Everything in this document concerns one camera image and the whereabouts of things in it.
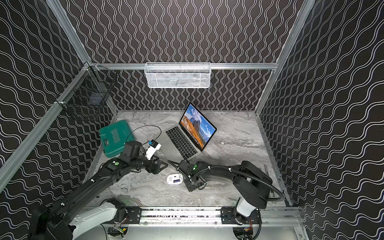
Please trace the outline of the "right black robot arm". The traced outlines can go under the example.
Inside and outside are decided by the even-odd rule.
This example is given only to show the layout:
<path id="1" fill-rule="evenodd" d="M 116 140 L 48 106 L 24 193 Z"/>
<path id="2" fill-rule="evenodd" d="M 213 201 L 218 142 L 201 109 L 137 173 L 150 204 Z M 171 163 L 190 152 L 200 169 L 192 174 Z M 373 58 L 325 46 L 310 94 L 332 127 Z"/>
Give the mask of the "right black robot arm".
<path id="1" fill-rule="evenodd" d="M 203 190 L 207 183 L 228 182 L 235 186 L 241 197 L 231 211 L 221 211 L 223 224 L 251 224 L 268 202 L 284 202 L 283 192 L 273 186 L 273 180 L 249 161 L 240 165 L 212 165 L 204 161 L 191 164 L 168 161 L 183 177 L 189 192 Z"/>

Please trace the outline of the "silver laptop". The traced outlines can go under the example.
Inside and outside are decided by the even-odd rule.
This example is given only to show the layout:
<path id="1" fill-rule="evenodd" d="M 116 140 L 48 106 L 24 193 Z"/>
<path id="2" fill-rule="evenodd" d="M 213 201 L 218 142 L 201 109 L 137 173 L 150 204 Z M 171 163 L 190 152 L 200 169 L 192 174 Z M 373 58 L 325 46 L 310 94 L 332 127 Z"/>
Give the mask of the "silver laptop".
<path id="1" fill-rule="evenodd" d="M 217 127 L 189 103 L 179 123 L 161 133 L 157 142 L 168 161 L 179 163 L 201 154 L 216 131 Z"/>

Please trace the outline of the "white wireless mouse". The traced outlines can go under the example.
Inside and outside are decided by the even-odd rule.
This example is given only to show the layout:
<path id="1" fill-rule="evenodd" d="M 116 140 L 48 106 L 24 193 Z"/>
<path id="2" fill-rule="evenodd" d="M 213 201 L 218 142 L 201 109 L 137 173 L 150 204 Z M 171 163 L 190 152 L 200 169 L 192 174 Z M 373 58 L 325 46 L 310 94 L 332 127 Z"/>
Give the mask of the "white wireless mouse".
<path id="1" fill-rule="evenodd" d="M 167 176 L 167 184 L 168 185 L 180 185 L 184 181 L 184 176 L 180 173 L 170 174 Z"/>

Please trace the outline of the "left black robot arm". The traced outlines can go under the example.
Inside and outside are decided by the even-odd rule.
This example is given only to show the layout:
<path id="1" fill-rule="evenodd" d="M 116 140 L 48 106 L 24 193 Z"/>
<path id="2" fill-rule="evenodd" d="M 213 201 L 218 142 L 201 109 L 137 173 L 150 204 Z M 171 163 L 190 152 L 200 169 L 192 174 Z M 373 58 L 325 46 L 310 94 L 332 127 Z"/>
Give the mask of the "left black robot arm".
<path id="1" fill-rule="evenodd" d="M 123 152 L 108 160 L 100 169 L 72 193 L 48 207 L 38 206 L 29 227 L 29 240 L 74 240 L 105 222 L 126 220 L 126 205 L 108 200 L 101 207 L 88 212 L 84 217 L 80 211 L 96 196 L 122 177 L 138 173 L 142 169 L 158 174 L 168 165 L 155 156 L 161 144 L 155 140 L 145 149 L 140 142 L 125 143 Z"/>

